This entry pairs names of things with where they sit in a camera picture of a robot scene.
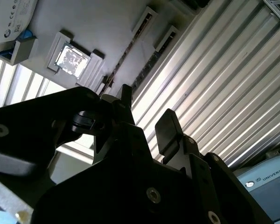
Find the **black plastic part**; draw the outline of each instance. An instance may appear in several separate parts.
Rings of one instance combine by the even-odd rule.
[[[77,87],[0,108],[0,124],[9,130],[0,137],[0,172],[33,178],[42,175],[55,148],[80,136],[65,129],[67,121],[98,100],[91,90]]]
[[[164,155],[164,164],[171,160],[179,150],[179,142],[183,137],[181,125],[176,113],[167,109],[155,125],[159,152]]]
[[[128,105],[132,108],[132,88],[127,84],[122,85],[120,91],[118,92],[117,96],[125,105]]]
[[[221,212],[228,223],[273,223],[219,156],[207,153],[204,160],[211,168]]]
[[[152,159],[142,129],[120,123],[113,134],[106,146],[111,154],[50,189],[35,207],[31,224],[130,223],[135,218],[189,223],[189,212],[195,212],[190,209],[191,180]],[[151,187],[160,203],[147,197]]]

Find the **metal panel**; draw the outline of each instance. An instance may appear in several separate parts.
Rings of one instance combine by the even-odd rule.
[[[280,20],[263,1],[212,1],[151,76],[132,110],[154,158],[167,108],[229,166],[280,144]]]

